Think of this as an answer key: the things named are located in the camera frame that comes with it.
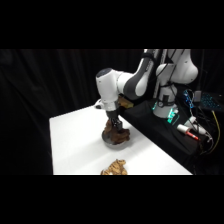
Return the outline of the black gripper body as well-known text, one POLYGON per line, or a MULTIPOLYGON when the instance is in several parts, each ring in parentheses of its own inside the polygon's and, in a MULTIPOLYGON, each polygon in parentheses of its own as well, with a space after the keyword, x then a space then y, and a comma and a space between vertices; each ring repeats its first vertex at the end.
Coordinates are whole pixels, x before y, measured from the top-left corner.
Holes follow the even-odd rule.
POLYGON ((113 126, 121 124, 119 119, 119 112, 117 110, 107 111, 106 114, 113 126))

